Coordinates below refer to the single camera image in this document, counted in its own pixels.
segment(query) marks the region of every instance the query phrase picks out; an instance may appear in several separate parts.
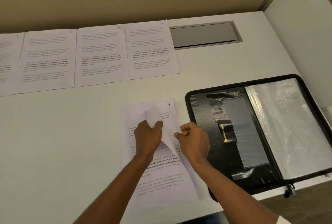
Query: stack of paper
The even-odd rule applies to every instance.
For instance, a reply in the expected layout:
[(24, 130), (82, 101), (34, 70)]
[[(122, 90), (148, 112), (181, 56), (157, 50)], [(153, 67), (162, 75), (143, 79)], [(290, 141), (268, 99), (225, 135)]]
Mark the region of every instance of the stack of paper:
[(0, 34), (0, 67), (0, 96), (180, 72), (167, 20)]
[(179, 201), (198, 200), (195, 172), (174, 137), (175, 132), (181, 132), (174, 100), (126, 105), (120, 114), (122, 167), (136, 153), (134, 130), (138, 123), (147, 120), (152, 127), (158, 120), (164, 122), (162, 143), (135, 189), (128, 205), (129, 211), (138, 213)]

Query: person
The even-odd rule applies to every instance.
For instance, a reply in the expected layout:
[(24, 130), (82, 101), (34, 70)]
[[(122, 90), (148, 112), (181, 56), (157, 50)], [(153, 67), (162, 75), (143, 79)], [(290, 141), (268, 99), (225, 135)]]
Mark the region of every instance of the person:
[[(162, 127), (162, 121), (158, 121), (154, 128), (150, 128), (146, 120), (138, 124), (135, 129), (135, 156), (74, 224), (120, 223), (143, 172), (152, 162), (153, 154), (161, 143)], [(213, 192), (230, 223), (289, 223), (210, 165), (207, 161), (210, 142), (204, 129), (190, 122), (182, 125), (181, 131), (174, 134), (180, 142), (181, 152)]]

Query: person's right arm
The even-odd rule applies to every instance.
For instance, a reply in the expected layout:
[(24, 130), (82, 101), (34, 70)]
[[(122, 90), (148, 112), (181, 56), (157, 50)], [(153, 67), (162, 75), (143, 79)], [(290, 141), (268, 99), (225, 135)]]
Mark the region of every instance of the person's right arm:
[(182, 133), (174, 134), (181, 152), (213, 192), (232, 224), (276, 224), (278, 215), (210, 165), (207, 161), (210, 142), (204, 129), (190, 122), (182, 125), (181, 130)]

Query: table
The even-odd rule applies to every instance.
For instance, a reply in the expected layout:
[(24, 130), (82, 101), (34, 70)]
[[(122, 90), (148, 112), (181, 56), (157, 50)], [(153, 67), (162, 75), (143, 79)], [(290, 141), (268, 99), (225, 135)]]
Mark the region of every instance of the table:
[[(120, 171), (120, 104), (174, 98), (183, 124), (189, 121), (189, 91), (299, 74), (263, 12), (176, 19), (169, 25), (229, 20), (243, 42), (177, 50), (180, 74), (0, 97), (0, 223), (72, 223)], [(203, 181), (197, 178), (197, 184), (200, 201), (134, 219), (125, 214), (121, 223), (173, 224), (221, 211)]]

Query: white sleeve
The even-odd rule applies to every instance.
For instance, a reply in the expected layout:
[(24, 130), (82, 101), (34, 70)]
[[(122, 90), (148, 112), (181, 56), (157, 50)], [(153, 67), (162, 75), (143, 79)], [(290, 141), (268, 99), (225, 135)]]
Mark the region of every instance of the white sleeve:
[(279, 216), (279, 219), (276, 222), (276, 224), (291, 224), (291, 223), (289, 221), (285, 220), (284, 218), (282, 218), (282, 216)]

